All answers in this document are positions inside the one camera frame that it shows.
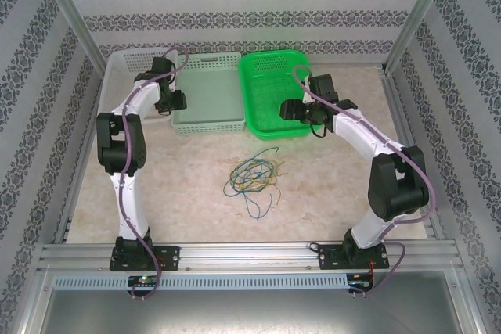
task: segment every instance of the patterned wallpaper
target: patterned wallpaper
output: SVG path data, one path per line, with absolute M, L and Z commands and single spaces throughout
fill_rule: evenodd
M 382 63 L 416 0 L 74 0 L 105 57 L 296 48 L 316 62 Z
M 59 225 L 100 77 L 55 0 L 0 0 L 0 333 Z
M 394 72 L 488 332 L 501 332 L 500 0 L 434 0 Z

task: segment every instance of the black mounting plate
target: black mounting plate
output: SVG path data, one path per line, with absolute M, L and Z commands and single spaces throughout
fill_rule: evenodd
M 160 261 L 162 271 L 178 270 L 180 250 L 178 246 L 153 246 L 153 253 L 157 257 L 157 260 Z M 110 261 L 111 271 L 155 271 L 153 260 L 150 260 L 150 263 L 146 267 L 140 267 L 132 262 L 124 264 L 122 261 L 117 255 L 116 248 L 114 248 Z
M 350 262 L 341 244 L 315 244 L 310 249 L 319 255 L 320 270 L 369 269 L 372 260 L 374 269 L 388 269 L 390 263 L 384 244 L 378 244 L 366 250 L 359 250 L 357 257 Z

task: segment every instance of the green basket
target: green basket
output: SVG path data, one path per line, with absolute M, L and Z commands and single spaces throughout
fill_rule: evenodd
M 261 140 L 306 136 L 310 127 L 280 117 L 280 105 L 286 99 L 302 99 L 303 89 L 292 77 L 297 65 L 310 66 L 306 56 L 296 50 L 255 52 L 238 64 L 242 84 L 243 107 L 249 129 Z M 306 70 L 297 76 L 304 80 Z

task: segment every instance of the blue wire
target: blue wire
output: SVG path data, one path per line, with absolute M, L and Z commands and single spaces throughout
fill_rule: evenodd
M 259 221 L 261 218 L 264 218 L 266 214 L 268 214 L 270 208 L 272 207 L 273 196 L 270 193 L 268 209 L 266 209 L 265 213 L 261 215 L 261 207 L 258 205 L 258 203 L 253 201 L 247 195 L 247 193 L 261 192 L 263 189 L 269 186 L 269 182 L 273 176 L 275 176 L 276 178 L 275 166 L 273 165 L 273 163 L 271 163 L 268 160 L 263 160 L 261 158 L 258 158 L 258 156 L 260 156 L 262 153 L 268 152 L 269 150 L 275 150 L 275 153 L 277 153 L 279 149 L 280 148 L 276 146 L 273 148 L 263 150 L 262 152 L 256 154 L 252 158 L 249 158 L 239 163 L 235 168 L 233 168 L 232 172 L 229 175 L 228 181 L 222 188 L 222 192 L 225 194 L 226 197 L 237 197 L 238 195 L 242 194 L 245 199 L 245 206 L 247 208 L 247 212 L 249 213 L 250 217 L 255 219 L 256 221 Z M 252 187 L 252 185 L 259 180 L 263 181 L 263 184 L 260 185 L 259 187 Z M 233 191 L 235 191 L 234 194 L 226 193 L 226 187 L 228 186 L 228 184 L 233 188 Z M 251 209 L 249 207 L 249 201 L 258 208 L 257 216 L 252 215 Z

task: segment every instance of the cable bundle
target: cable bundle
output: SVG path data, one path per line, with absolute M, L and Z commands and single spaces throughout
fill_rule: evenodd
M 266 209 L 265 213 L 261 215 L 261 207 L 249 197 L 249 193 L 259 193 L 265 190 L 267 187 L 273 186 L 279 191 L 279 198 L 276 201 L 277 205 L 280 201 L 280 198 L 282 197 L 282 192 L 280 191 L 279 187 L 276 186 L 276 183 L 277 178 L 280 176 L 278 174 L 278 170 L 283 162 L 277 163 L 275 160 L 258 158 L 258 156 L 265 152 L 268 152 L 269 150 L 275 150 L 275 153 L 277 153 L 279 151 L 279 148 L 269 148 L 263 150 L 262 152 L 253 156 L 252 158 L 249 158 L 248 160 L 237 162 L 236 166 L 229 174 L 228 181 L 222 189 L 223 193 L 227 197 L 236 197 L 240 194 L 243 195 L 247 212 L 249 213 L 250 217 L 252 217 L 256 221 L 259 221 L 261 218 L 265 217 L 266 214 L 268 214 L 273 204 L 273 195 L 270 193 L 268 209 Z M 228 185 L 233 188 L 233 191 L 235 191 L 235 193 L 228 194 L 226 192 L 226 187 Z M 258 215 L 253 215 L 251 213 L 249 202 L 253 203 L 258 208 Z

